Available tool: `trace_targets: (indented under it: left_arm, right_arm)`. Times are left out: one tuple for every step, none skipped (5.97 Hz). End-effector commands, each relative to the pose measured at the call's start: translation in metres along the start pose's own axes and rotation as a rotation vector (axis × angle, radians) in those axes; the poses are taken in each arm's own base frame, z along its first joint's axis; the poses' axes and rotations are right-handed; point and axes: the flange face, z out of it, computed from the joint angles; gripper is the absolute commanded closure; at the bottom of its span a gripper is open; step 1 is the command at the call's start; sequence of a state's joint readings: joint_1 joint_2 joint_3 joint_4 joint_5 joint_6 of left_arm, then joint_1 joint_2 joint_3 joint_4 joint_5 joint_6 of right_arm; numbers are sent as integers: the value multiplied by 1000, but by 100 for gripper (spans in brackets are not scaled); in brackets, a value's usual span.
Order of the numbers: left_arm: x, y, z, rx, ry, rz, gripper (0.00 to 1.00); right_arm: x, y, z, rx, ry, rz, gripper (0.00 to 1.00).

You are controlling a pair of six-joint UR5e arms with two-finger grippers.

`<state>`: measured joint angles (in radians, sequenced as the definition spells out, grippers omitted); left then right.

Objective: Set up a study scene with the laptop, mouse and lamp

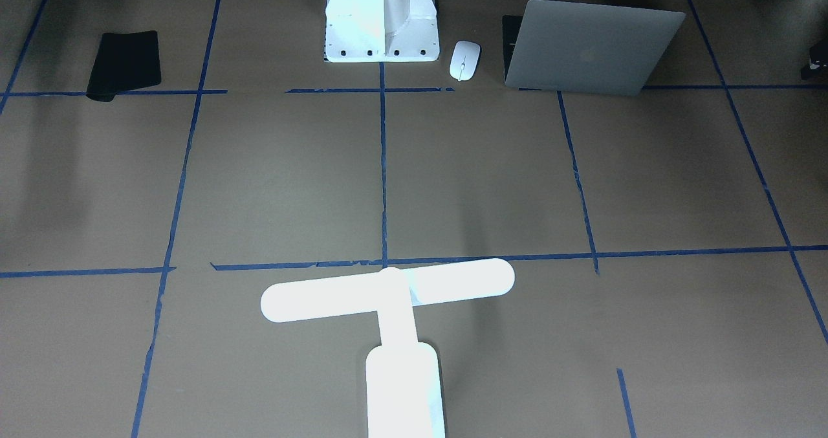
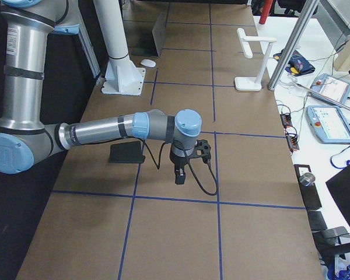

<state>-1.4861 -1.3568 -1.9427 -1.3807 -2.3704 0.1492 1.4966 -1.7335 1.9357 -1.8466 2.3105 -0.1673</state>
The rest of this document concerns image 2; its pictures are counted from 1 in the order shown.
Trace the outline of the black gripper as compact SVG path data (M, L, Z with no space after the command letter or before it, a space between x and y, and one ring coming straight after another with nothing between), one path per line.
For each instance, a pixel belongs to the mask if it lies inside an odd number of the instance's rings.
M171 146L170 160L174 164L176 184L185 183L186 173L184 171L184 168L185 168L185 165L188 164L186 156L188 156L188 154L183 149L178 148L176 145Z

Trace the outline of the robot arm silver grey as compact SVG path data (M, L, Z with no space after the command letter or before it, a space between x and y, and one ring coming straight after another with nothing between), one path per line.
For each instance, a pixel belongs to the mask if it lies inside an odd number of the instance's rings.
M45 125L40 121L47 37L84 30L77 1L2 1L8 24L3 113L0 118L0 172L17 174L74 146L113 142L137 149L147 139L170 144L176 184L198 157L202 118L194 110L165 115L153 109L97 121Z

